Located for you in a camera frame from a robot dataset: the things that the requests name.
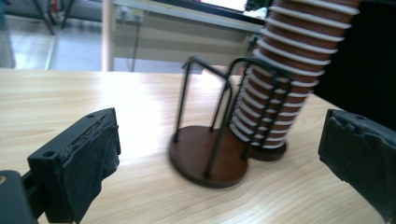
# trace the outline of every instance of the wall outlet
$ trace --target wall outlet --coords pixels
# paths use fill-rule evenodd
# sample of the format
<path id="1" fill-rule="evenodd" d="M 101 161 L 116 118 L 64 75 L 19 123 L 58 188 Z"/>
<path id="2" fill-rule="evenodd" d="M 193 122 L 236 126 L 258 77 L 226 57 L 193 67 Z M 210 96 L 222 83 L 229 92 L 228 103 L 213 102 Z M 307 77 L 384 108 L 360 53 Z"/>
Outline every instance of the wall outlet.
<path id="1" fill-rule="evenodd" d="M 117 7 L 117 20 L 143 22 L 144 11 L 133 7 Z"/>

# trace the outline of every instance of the wooden table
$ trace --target wooden table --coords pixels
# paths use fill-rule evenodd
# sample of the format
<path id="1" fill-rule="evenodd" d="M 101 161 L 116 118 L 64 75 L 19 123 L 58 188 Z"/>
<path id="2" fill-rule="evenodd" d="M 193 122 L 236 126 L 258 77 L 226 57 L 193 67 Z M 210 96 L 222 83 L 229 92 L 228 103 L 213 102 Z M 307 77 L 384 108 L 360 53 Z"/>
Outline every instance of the wooden table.
<path id="1" fill-rule="evenodd" d="M 0 69 L 0 170 L 24 174 L 26 158 L 51 138 L 86 114 L 115 107 L 120 167 L 83 223 L 383 223 L 319 161 L 324 117 L 335 106 L 315 95 L 293 125 L 282 160 L 250 160 L 245 178 L 229 189 L 181 177 L 167 157 L 181 80 L 179 74 Z M 214 76 L 192 76 L 184 126 L 209 125 L 219 87 Z"/>

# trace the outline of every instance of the stack of paper cups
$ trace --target stack of paper cups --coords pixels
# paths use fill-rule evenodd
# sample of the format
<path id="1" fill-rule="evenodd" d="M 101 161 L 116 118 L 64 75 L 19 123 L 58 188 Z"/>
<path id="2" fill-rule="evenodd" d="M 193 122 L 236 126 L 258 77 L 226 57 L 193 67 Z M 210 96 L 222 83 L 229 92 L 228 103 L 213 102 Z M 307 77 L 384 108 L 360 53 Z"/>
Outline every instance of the stack of paper cups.
<path id="1" fill-rule="evenodd" d="M 262 39 L 254 55 L 292 75 L 292 88 L 282 108 L 277 105 L 286 94 L 286 80 L 280 80 L 274 99 L 265 118 L 258 120 L 273 88 L 272 77 L 258 67 L 247 71 L 246 82 L 239 94 L 230 125 L 241 140 L 248 141 L 259 122 L 259 132 L 252 145 L 258 146 L 269 131 L 262 150 L 283 147 L 286 135 L 304 105 L 306 96 L 318 84 L 318 77 L 337 51 L 345 29 L 359 13 L 357 0 L 285 0 L 275 1 L 262 29 Z M 271 130 L 269 123 L 275 120 Z"/>

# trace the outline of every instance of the chair leg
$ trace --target chair leg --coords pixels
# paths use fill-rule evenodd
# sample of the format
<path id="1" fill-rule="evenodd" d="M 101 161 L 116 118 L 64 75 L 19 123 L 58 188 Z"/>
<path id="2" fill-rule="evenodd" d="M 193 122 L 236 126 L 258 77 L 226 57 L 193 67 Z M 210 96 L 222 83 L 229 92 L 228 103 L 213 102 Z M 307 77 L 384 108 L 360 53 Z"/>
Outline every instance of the chair leg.
<path id="1" fill-rule="evenodd" d="M 49 32 L 51 35 L 55 35 L 55 33 L 53 32 L 53 29 L 50 25 L 50 23 L 47 21 L 46 16 L 44 15 L 43 10 L 41 10 L 40 5 L 38 4 L 37 0 L 33 0 L 33 3 L 35 4 L 35 8 L 38 10 L 38 13 L 40 13 L 41 17 L 43 18 L 44 22 L 46 23 L 47 27 L 49 28 Z"/>
<path id="2" fill-rule="evenodd" d="M 55 19 L 53 19 L 52 14 L 50 13 L 50 10 L 49 10 L 49 19 L 50 19 L 50 21 L 52 22 L 52 25 L 54 25 L 54 26 L 57 25 Z"/>
<path id="3" fill-rule="evenodd" d="M 69 17 L 70 11 L 71 11 L 72 6 L 74 5 L 75 1 L 76 1 L 76 0 L 71 0 L 71 1 L 69 2 L 69 5 L 67 6 L 66 10 L 64 11 L 64 21 L 62 22 L 61 29 L 63 29 L 64 26 L 66 25 L 66 20 L 67 20 L 67 18 Z"/>

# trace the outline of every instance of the round wooden base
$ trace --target round wooden base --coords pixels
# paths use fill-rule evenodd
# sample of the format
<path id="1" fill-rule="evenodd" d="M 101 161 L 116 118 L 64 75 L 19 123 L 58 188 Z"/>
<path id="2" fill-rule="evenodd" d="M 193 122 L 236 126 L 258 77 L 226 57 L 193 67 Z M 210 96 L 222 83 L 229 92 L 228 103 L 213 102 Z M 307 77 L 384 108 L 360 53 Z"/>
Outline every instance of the round wooden base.
<path id="1" fill-rule="evenodd" d="M 271 149 L 251 147 L 248 156 L 258 161 L 278 161 L 285 154 L 287 147 L 286 142 L 281 147 Z"/>
<path id="2" fill-rule="evenodd" d="M 169 158 L 178 172 L 190 181 L 209 188 L 223 189 L 237 184 L 248 169 L 248 161 L 242 159 L 246 143 L 237 138 L 227 127 L 220 141 L 213 169 L 209 177 L 205 169 L 219 130 L 209 127 L 189 126 L 181 128 L 178 141 L 169 144 Z"/>

